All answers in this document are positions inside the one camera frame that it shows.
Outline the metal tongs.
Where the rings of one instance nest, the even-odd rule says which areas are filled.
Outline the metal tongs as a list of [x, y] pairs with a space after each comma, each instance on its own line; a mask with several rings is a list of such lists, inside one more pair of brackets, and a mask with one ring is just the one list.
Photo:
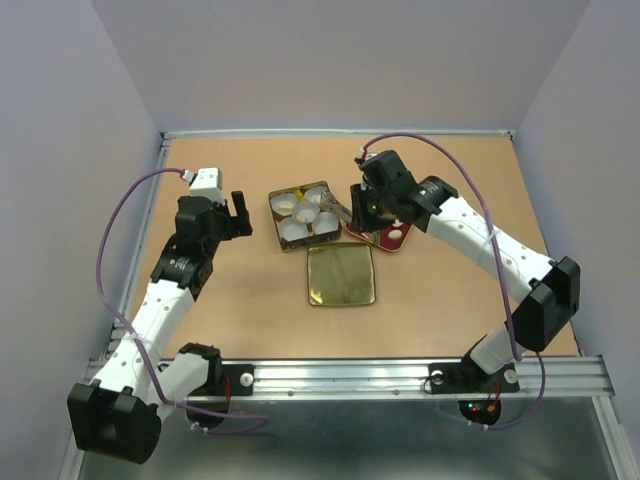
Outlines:
[[353, 219], [352, 211], [343, 205], [329, 190], [325, 190], [320, 195], [320, 207], [324, 211], [337, 216], [345, 224], [350, 224]]

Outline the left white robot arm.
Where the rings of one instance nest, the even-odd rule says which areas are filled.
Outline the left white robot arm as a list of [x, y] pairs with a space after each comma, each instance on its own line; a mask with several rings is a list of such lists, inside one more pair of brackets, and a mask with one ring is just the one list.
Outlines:
[[211, 276], [219, 244], [252, 232], [240, 191], [230, 200], [179, 198], [175, 231], [133, 321], [124, 324], [126, 333], [111, 359], [68, 395], [79, 449], [142, 464], [155, 450], [164, 421], [191, 392], [210, 394], [221, 386], [221, 355], [213, 346], [189, 343], [165, 370], [157, 365]]

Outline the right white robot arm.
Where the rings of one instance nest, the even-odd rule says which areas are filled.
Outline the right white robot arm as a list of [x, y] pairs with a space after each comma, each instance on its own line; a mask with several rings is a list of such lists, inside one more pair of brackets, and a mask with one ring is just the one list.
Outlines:
[[443, 241], [496, 279], [509, 309], [505, 321], [482, 337], [446, 375], [448, 382], [482, 390], [526, 352], [544, 351], [579, 308], [580, 267], [521, 244], [478, 213], [437, 176], [416, 181], [393, 150], [355, 160], [362, 180], [350, 188], [353, 230], [374, 232], [394, 222]]

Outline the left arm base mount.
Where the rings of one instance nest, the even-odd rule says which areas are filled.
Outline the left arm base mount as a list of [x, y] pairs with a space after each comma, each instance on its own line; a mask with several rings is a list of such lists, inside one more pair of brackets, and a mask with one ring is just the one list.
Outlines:
[[226, 362], [221, 351], [209, 345], [187, 343], [179, 354], [192, 354], [206, 364], [205, 380], [190, 395], [196, 396], [251, 396], [253, 394], [255, 365]]

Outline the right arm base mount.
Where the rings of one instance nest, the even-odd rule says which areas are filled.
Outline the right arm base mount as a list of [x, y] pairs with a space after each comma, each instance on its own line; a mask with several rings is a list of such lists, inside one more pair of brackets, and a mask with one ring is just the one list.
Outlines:
[[428, 367], [428, 383], [433, 395], [489, 394], [497, 386], [501, 393], [518, 393], [520, 384], [513, 362], [503, 364], [495, 373], [486, 373], [465, 354], [453, 362], [435, 362]]

